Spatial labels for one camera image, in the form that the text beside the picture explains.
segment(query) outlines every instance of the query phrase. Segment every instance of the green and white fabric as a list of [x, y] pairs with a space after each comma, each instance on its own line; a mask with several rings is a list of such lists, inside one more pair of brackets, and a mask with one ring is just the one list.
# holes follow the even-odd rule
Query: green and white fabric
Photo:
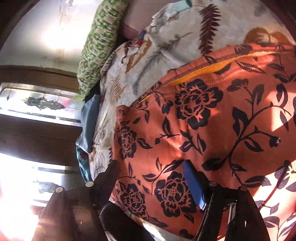
[[100, 69], [113, 51], [119, 22], [128, 3], [129, 0], [104, 0], [96, 11], [77, 71], [79, 91], [84, 96], [100, 80]]

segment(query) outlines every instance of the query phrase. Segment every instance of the orange floral fabric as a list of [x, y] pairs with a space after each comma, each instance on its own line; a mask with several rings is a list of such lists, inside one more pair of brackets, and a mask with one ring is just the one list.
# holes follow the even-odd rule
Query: orange floral fabric
[[[246, 185], [271, 240], [292, 240], [294, 55], [289, 45], [228, 46], [170, 70], [130, 107], [119, 106], [112, 149], [121, 169], [112, 192], [116, 204], [193, 239], [203, 213], [182, 172], [189, 159], [223, 187]], [[227, 220], [226, 210], [219, 238]]]

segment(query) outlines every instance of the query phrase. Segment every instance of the white wall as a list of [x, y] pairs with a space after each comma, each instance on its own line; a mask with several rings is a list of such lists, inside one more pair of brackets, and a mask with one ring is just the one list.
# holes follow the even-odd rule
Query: white wall
[[0, 51], [0, 65], [76, 72], [81, 50], [101, 2], [41, 0], [10, 34]]

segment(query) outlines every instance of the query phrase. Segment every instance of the yellow fabric lining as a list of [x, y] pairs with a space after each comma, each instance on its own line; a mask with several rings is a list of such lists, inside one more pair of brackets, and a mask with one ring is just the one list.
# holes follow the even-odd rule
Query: yellow fabric lining
[[185, 75], [179, 79], [176, 79], [174, 80], [173, 82], [165, 85], [165, 86], [168, 86], [168, 85], [179, 85], [179, 84], [182, 84], [184, 82], [187, 82], [188, 80], [190, 80], [191, 78], [197, 76], [197, 75], [201, 75], [201, 74], [211, 74], [213, 72], [217, 72], [219, 71], [220, 69], [224, 68], [227, 64], [237, 60], [237, 59], [240, 59], [240, 58], [244, 58], [244, 57], [258, 57], [258, 56], [263, 56], [263, 55], [267, 55], [267, 54], [270, 54], [268, 52], [258, 52], [258, 53], [252, 53], [252, 54], [247, 54], [247, 55], [242, 55], [242, 56], [238, 56], [238, 57], [235, 57], [235, 58], [232, 58], [232, 59], [229, 59], [229, 60], [225, 60], [225, 61], [222, 61], [222, 62], [219, 62], [219, 63], [216, 63], [216, 64], [212, 64], [210, 66], [207, 66], [207, 67], [204, 67], [202, 69], [198, 69], [196, 71], [193, 71], [191, 72], [190, 74], [188, 75]]

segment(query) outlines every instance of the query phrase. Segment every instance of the teal patterned fabric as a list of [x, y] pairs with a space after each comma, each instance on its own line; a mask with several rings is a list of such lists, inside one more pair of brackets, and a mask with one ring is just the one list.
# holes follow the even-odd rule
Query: teal patterned fabric
[[79, 91], [83, 96], [87, 96], [100, 80], [100, 70], [113, 51], [120, 19], [129, 1], [104, 0], [96, 11], [77, 71]]

